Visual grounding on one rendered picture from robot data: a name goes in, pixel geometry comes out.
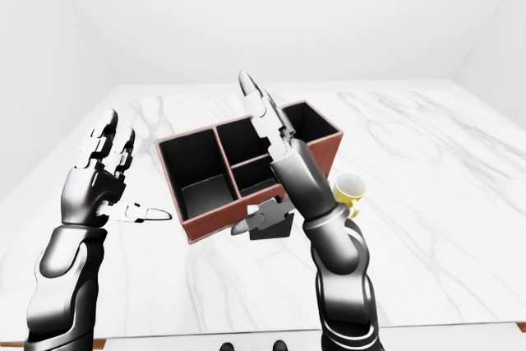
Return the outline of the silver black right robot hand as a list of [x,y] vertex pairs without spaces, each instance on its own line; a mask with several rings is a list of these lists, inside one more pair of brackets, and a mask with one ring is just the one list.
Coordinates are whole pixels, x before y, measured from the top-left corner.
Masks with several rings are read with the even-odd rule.
[[306,143],[294,137],[295,129],[285,112],[245,71],[238,73],[238,80],[257,135],[270,143],[270,167],[287,196],[282,201],[270,201],[270,208],[277,214],[270,214],[266,207],[260,206],[258,211],[238,221],[231,234],[244,233],[259,225],[267,228],[282,220],[293,208],[306,221],[335,213],[346,218],[349,209],[335,200],[328,180]]

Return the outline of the yellow mug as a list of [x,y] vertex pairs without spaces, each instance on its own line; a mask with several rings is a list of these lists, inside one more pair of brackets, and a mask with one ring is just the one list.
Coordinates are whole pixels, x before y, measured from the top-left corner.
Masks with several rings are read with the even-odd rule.
[[365,181],[353,173],[342,173],[335,179],[333,195],[338,203],[344,203],[349,208],[350,219],[355,219],[359,212],[359,200],[365,195]]

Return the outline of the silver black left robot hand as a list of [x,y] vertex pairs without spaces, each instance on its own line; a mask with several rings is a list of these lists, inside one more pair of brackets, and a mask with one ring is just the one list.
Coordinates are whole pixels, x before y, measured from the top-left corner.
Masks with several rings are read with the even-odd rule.
[[118,114],[106,109],[81,144],[61,196],[64,224],[102,227],[109,219],[130,223],[172,219],[165,210],[122,200],[125,172],[132,164],[135,131],[118,128]]

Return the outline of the red-brown desk caddy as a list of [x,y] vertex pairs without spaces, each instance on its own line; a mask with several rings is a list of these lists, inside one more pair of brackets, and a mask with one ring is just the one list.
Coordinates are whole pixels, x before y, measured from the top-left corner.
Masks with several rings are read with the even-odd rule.
[[[308,102],[282,107],[327,177],[343,131]],[[231,227],[247,207],[284,197],[251,117],[237,118],[155,142],[180,224],[190,244]]]

